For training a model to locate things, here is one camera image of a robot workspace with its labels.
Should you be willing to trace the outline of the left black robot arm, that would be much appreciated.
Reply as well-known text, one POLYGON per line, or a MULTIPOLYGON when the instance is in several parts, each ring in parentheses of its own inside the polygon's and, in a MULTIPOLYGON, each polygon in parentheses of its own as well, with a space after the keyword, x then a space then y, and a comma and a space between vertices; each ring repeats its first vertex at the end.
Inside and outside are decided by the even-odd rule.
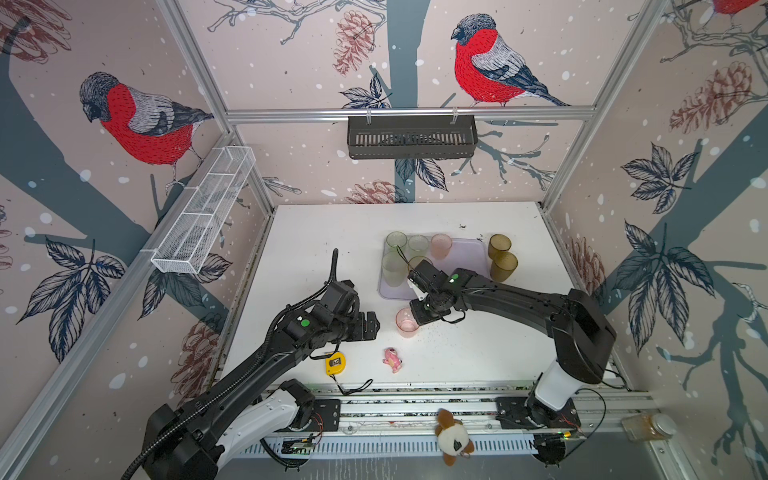
POLYGON ((332 254, 323 286, 279 311, 262 345, 229 374, 177 409, 163 405, 150 416, 142 450, 123 478, 144 471, 151 479, 213 479, 256 441, 310 423, 314 394, 281 376, 306 359, 327 359, 328 345, 373 341, 380 330, 376 314, 361 311, 353 282, 338 279, 338 257, 332 254))

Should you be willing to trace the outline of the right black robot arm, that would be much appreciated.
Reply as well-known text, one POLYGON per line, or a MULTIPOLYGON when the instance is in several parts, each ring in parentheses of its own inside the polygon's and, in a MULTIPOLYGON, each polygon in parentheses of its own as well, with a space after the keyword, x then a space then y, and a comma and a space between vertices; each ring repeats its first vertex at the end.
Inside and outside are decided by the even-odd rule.
POLYGON ((505 285, 475 271, 447 274, 429 262, 408 268, 416 298, 409 303, 415 322, 458 324, 469 312, 492 314, 546 335, 556 359, 542 373, 522 407, 518 423, 527 429, 552 428, 565 418, 580 389, 600 384, 616 341, 616 331, 586 292, 542 293, 505 285))

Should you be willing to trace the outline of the clear pale plastic cup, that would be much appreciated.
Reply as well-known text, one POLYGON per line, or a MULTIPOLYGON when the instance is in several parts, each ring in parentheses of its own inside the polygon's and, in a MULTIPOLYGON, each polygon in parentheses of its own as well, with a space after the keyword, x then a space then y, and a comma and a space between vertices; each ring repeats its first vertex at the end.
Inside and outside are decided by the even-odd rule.
POLYGON ((384 282, 391 288, 400 286, 408 274, 407 262, 395 250, 383 257, 381 267, 384 282))

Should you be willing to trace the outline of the pale green plastic cup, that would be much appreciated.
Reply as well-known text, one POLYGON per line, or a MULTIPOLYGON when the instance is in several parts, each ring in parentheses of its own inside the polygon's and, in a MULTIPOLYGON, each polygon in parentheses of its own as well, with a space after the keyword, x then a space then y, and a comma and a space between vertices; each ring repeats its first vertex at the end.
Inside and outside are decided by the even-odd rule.
POLYGON ((407 254, 409 257, 426 256, 430 240, 424 235, 412 235, 407 239, 407 254))

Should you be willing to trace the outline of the pink plastic cup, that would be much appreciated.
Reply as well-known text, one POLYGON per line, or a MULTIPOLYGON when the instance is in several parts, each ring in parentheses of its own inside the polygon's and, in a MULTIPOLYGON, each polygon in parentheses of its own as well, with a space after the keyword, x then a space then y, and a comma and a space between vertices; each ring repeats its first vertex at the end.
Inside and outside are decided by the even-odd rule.
POLYGON ((453 239, 444 233, 432 236, 430 241, 430 255, 436 260, 446 258, 453 246, 453 239))
POLYGON ((395 316, 395 324, 400 335, 404 338, 413 337, 419 329, 419 325, 416 322, 410 307, 404 307, 397 312, 395 316))

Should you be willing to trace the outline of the bright green plastic cup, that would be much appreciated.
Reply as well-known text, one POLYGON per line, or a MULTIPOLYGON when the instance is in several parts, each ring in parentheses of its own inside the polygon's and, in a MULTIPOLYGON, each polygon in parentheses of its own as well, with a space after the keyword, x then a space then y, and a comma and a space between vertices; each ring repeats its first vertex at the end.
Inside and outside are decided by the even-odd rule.
POLYGON ((408 245, 408 236, 401 231, 390 232, 385 238, 385 245, 389 252, 401 251, 405 253, 408 245))

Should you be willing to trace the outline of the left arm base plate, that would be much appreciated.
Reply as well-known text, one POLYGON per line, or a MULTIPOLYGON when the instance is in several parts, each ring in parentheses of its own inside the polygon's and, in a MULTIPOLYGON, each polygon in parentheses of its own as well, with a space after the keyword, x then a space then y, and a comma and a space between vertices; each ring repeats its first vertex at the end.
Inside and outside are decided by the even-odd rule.
POLYGON ((341 402, 337 399, 316 399, 299 406, 295 418, 285 428, 291 432, 336 432, 339 429, 341 402))

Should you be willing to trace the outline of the yellow plastic cup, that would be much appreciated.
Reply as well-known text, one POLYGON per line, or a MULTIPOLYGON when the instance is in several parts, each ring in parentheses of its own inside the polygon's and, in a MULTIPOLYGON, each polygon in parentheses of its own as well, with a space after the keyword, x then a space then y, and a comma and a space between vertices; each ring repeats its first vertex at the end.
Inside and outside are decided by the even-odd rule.
POLYGON ((417 255, 409 259, 408 269, 415 270, 421 263, 432 264, 432 261, 427 256, 417 255))

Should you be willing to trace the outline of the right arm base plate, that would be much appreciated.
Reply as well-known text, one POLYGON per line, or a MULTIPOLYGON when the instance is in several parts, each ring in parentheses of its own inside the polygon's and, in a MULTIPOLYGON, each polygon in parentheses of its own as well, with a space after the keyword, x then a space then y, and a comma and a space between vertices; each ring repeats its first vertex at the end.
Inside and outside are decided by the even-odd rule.
POLYGON ((552 410, 535 397, 508 396, 495 399, 496 420, 505 430, 581 428, 574 402, 569 399, 561 410, 552 410))

